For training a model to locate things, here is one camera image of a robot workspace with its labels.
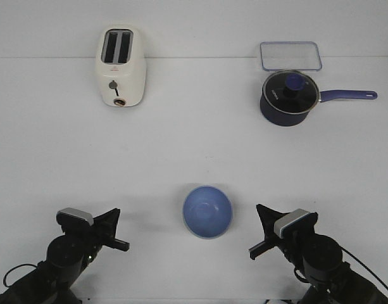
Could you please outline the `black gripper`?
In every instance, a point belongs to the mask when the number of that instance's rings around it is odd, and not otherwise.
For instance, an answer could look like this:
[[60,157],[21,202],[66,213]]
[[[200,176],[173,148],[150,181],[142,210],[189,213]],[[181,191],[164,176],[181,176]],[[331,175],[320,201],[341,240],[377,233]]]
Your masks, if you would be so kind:
[[291,239],[294,239],[294,236],[290,236],[290,234],[293,232],[299,231],[305,234],[314,233],[314,226],[318,220],[318,214],[316,212],[310,212],[310,214],[304,219],[301,219],[299,222],[296,222],[295,224],[286,228],[284,230],[284,238],[281,239],[276,235],[276,233],[274,233],[274,224],[278,219],[281,219],[284,216],[284,213],[272,210],[271,208],[262,204],[257,204],[256,210],[263,226],[265,239],[249,249],[249,257],[252,260],[255,260],[256,257],[260,256],[266,251],[274,247],[283,246]]
[[85,243],[89,255],[97,253],[103,246],[120,251],[128,251],[130,244],[117,239],[116,229],[120,217],[120,209],[114,208],[102,215],[94,217],[92,226],[83,223],[64,224],[61,228],[65,234],[77,236]]

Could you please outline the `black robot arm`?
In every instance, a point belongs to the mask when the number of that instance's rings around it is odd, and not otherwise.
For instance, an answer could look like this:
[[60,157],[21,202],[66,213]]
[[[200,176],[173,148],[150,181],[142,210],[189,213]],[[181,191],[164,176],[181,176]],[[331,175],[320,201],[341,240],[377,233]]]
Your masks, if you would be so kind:
[[97,217],[75,208],[57,212],[63,234],[47,247],[46,259],[0,294],[0,303],[82,303],[71,286],[102,247],[128,251],[130,244],[115,237],[120,209]]
[[249,249],[249,257],[254,260],[277,247],[293,264],[297,279],[310,285],[300,303],[388,303],[374,283],[343,260],[345,248],[315,232],[316,212],[298,208],[281,213],[262,204],[256,210],[264,240]]

